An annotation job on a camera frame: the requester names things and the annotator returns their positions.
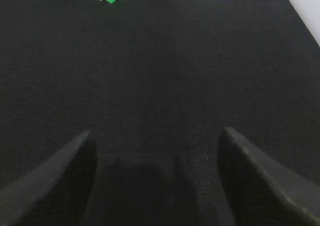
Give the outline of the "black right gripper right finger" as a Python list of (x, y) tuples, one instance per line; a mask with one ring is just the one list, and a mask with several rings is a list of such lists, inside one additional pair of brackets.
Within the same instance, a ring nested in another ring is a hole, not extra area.
[(320, 224), (320, 187), (231, 127), (219, 137), (217, 166), (237, 226)]

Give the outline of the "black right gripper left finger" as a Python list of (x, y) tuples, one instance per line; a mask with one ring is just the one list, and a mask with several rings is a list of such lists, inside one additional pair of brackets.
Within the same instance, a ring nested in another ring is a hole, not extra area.
[(77, 226), (96, 177), (96, 140), (83, 131), (0, 190), (2, 226)]

